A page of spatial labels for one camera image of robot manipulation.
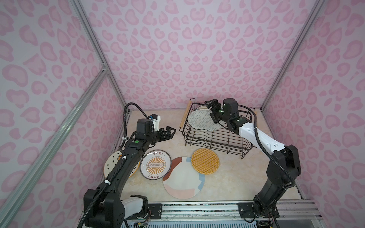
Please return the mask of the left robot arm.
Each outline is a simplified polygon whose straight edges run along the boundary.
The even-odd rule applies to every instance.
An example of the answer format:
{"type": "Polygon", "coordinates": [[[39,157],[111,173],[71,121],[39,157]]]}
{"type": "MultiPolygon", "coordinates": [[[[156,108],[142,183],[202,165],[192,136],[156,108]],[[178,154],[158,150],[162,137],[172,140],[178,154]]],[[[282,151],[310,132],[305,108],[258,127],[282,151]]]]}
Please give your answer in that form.
{"type": "Polygon", "coordinates": [[[121,200],[121,193],[133,168],[141,161],[145,152],[158,142],[170,140],[176,129],[155,129],[152,119],[139,119],[136,131],[125,143],[122,158],[96,189],[89,189],[84,195],[84,214],[78,227],[119,228],[130,216],[148,215],[148,199],[132,195],[121,200]]]}

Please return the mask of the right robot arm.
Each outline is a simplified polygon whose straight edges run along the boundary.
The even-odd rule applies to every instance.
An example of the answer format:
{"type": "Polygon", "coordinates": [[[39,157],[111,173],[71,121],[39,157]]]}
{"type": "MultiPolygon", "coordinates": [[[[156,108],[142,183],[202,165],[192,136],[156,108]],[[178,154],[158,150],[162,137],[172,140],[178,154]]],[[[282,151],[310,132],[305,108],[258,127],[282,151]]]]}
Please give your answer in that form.
{"type": "Polygon", "coordinates": [[[226,123],[229,131],[248,140],[269,158],[267,180],[253,199],[252,212],[258,218],[274,214],[276,203],[288,189],[296,186],[295,179],[301,175],[297,147],[280,143],[261,131],[252,109],[248,109],[252,120],[240,115],[241,106],[234,98],[224,99],[222,104],[216,99],[204,104],[211,110],[210,117],[215,124],[226,123]]]}

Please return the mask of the black wire dish rack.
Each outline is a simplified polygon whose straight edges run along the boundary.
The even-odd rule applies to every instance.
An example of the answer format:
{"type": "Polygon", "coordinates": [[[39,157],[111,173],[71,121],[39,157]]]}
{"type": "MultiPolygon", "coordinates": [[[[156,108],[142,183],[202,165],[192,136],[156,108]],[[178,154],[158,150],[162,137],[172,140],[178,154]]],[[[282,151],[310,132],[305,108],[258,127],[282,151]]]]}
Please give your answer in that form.
{"type": "Polygon", "coordinates": [[[213,132],[192,128],[187,121],[188,115],[196,111],[196,108],[201,105],[205,104],[196,102],[195,98],[191,98],[185,110],[179,131],[184,136],[186,146],[194,145],[226,154],[238,155],[241,158],[244,158],[251,149],[255,148],[255,145],[247,139],[241,138],[226,129],[226,123],[222,123],[222,128],[213,132]]]}

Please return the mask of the cream and blue plate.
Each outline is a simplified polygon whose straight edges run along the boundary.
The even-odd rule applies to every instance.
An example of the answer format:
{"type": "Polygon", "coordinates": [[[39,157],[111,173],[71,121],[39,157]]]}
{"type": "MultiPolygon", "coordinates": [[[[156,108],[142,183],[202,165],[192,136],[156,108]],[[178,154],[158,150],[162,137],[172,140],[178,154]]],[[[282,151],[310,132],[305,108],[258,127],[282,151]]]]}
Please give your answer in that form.
{"type": "Polygon", "coordinates": [[[207,110],[208,108],[206,107],[206,105],[201,105],[199,107],[196,108],[196,110],[207,110]]]}

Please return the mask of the white grid pattern plate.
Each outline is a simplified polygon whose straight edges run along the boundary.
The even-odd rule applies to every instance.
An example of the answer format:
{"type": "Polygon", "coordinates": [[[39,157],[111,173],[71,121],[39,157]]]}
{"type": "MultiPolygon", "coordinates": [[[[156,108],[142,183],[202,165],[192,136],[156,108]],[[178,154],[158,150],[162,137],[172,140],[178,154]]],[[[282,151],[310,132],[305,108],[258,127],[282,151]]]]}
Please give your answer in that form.
{"type": "Polygon", "coordinates": [[[211,114],[212,111],[209,109],[199,109],[190,113],[187,121],[190,126],[196,130],[213,132],[221,129],[222,126],[213,121],[211,114]]]}

